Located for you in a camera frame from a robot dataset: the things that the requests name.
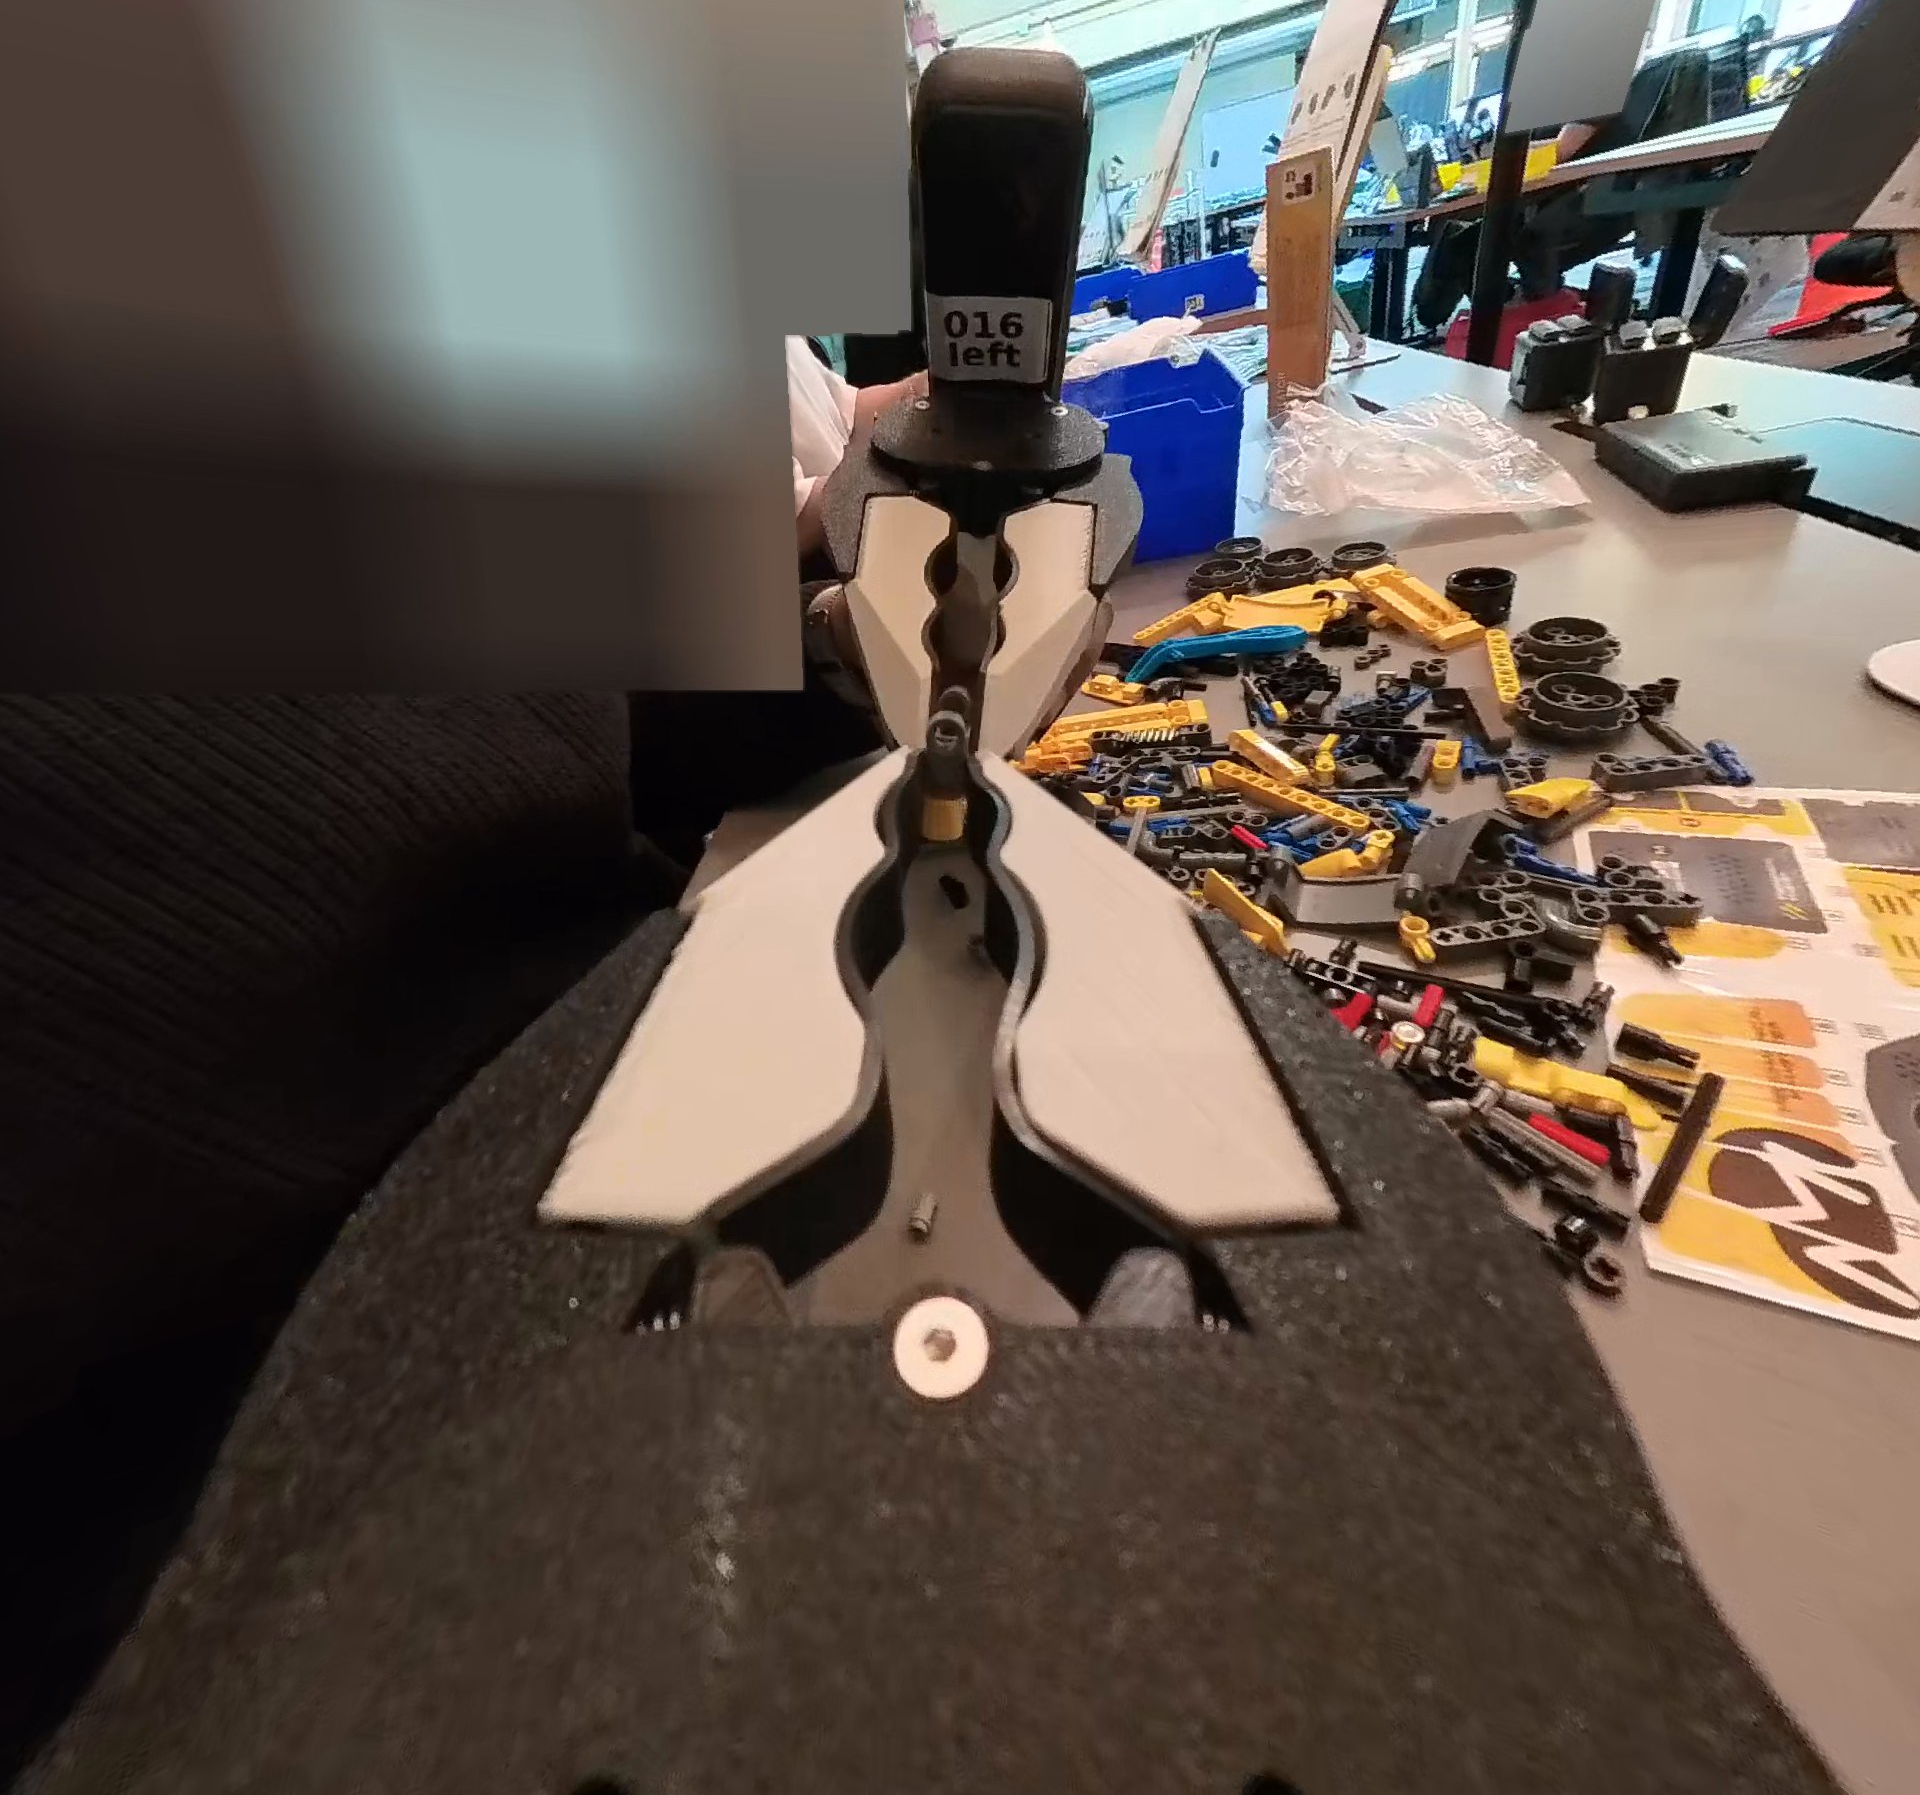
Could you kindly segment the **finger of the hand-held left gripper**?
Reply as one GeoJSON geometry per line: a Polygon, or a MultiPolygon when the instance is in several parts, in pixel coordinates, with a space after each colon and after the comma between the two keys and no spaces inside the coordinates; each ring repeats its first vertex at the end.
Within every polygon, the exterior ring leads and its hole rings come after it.
{"type": "Polygon", "coordinates": [[[872,498],[847,582],[853,641],[893,746],[919,751],[935,704],[929,628],[932,564],[950,544],[950,515],[920,498],[872,498]]]}
{"type": "Polygon", "coordinates": [[[972,539],[972,753],[1019,756],[1092,668],[1109,610],[1088,582],[1093,507],[1045,502],[972,539]]]}

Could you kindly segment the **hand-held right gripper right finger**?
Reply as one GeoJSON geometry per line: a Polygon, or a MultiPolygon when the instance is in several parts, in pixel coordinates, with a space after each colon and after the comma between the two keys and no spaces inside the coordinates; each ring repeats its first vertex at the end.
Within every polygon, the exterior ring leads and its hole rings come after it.
{"type": "Polygon", "coordinates": [[[1006,758],[978,761],[1013,916],[995,1096],[1059,1173],[1174,1239],[1340,1206],[1186,895],[1006,758]]]}

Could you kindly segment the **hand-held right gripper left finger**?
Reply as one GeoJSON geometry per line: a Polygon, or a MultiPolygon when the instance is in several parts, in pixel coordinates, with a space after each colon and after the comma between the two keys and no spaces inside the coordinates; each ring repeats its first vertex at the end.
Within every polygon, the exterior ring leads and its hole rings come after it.
{"type": "Polygon", "coordinates": [[[878,758],[698,895],[540,1223],[757,1250],[847,1250],[879,1223],[878,987],[907,939],[913,763],[878,758]]]}

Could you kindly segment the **blue bin with square tag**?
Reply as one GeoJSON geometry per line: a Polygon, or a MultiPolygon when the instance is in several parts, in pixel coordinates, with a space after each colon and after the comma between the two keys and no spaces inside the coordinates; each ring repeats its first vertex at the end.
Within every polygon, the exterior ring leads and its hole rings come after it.
{"type": "Polygon", "coordinates": [[[1195,559],[1234,536],[1247,387],[1210,341],[1191,359],[1068,379],[1064,393],[1131,463],[1142,502],[1139,564],[1195,559]]]}

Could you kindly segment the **blue plastic bin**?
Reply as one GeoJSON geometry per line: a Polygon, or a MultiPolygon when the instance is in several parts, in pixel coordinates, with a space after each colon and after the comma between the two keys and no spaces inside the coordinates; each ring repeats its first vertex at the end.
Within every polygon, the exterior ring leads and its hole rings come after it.
{"type": "Polygon", "coordinates": [[[1070,317],[1210,320],[1254,308],[1257,296],[1260,275],[1242,248],[1168,269],[1119,266],[1082,275],[1072,287],[1070,317]]]}

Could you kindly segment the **wooden board with tags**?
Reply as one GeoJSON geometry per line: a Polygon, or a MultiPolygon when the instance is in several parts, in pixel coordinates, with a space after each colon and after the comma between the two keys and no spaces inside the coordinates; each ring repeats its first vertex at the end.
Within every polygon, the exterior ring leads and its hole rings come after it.
{"type": "Polygon", "coordinates": [[[1319,391],[1332,355],[1334,248],[1390,67],[1398,0],[1327,0],[1267,170],[1267,401],[1319,391]]]}

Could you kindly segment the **pile of toy building pieces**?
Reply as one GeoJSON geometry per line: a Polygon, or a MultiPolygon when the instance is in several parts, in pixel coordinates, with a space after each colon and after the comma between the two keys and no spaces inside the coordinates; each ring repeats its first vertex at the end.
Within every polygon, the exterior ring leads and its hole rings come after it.
{"type": "Polygon", "coordinates": [[[1591,618],[1506,623],[1518,577],[1433,589],[1376,541],[1319,556],[1219,543],[1188,602],[1104,648],[1093,708],[1013,766],[1199,911],[1230,918],[1505,1191],[1535,1196],[1548,1264],[1625,1288],[1639,1135],[1692,1106],[1643,1072],[1697,1056],[1609,1022],[1605,939],[1680,967],[1705,916],[1657,866],[1573,833],[1720,776],[1671,723],[1680,681],[1611,675],[1591,618]]]}

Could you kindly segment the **clear plastic bag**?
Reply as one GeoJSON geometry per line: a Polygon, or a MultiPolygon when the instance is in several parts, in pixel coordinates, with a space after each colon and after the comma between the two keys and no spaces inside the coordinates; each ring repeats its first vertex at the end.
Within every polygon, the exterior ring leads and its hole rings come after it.
{"type": "Polygon", "coordinates": [[[1302,395],[1270,437],[1263,502],[1288,515],[1531,514],[1588,502],[1533,439],[1454,395],[1381,412],[1302,395]]]}

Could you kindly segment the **black charger block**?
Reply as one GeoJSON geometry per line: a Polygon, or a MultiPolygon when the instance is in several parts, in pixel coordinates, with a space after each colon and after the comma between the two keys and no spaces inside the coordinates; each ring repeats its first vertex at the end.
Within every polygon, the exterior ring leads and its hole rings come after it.
{"type": "Polygon", "coordinates": [[[1605,328],[1584,317],[1533,320],[1512,345],[1509,399],[1522,414],[1564,414],[1591,398],[1605,328]]]}
{"type": "Polygon", "coordinates": [[[1622,320],[1601,344],[1589,395],[1593,429],[1671,416],[1682,398],[1693,339],[1683,318],[1622,320]]]}

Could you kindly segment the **yellow grey sticker sheet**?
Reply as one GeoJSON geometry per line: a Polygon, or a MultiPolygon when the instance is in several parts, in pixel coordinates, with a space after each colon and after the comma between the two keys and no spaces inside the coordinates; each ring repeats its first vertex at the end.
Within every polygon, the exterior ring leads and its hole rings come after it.
{"type": "Polygon", "coordinates": [[[1904,1342],[1919,1337],[1919,800],[1881,793],[1625,798],[1575,835],[1693,895],[1680,964],[1611,939],[1614,1036],[1723,1088],[1652,1273],[1904,1342]]]}

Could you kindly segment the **flat black case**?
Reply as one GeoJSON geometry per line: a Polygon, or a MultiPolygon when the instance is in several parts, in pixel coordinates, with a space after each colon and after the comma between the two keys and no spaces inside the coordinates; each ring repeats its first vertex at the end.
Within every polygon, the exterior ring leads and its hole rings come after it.
{"type": "Polygon", "coordinates": [[[1805,453],[1754,432],[1718,408],[1603,425],[1593,437],[1593,460],[1652,509],[1667,514],[1745,505],[1792,509],[1817,474],[1805,453]]]}

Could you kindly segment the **red chair seat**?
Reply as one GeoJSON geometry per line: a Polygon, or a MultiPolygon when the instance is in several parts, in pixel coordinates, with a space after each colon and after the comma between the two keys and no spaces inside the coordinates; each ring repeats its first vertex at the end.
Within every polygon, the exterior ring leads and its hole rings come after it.
{"type": "Polygon", "coordinates": [[[1838,282],[1809,270],[1793,313],[1767,331],[1767,345],[1907,335],[1915,326],[1915,303],[1907,298],[1897,266],[1885,265],[1869,273],[1871,281],[1838,282]]]}

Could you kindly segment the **black metal post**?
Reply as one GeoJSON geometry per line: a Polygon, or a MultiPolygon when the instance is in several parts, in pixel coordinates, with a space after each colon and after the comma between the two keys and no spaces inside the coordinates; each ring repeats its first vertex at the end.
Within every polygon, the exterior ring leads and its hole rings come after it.
{"type": "Polygon", "coordinates": [[[1520,228],[1530,128],[1520,118],[1520,63],[1539,0],[1514,0],[1501,84],[1501,111],[1489,178],[1479,215],[1475,281],[1472,292],[1465,361],[1499,368],[1501,317],[1506,299],[1506,270],[1520,228]]]}

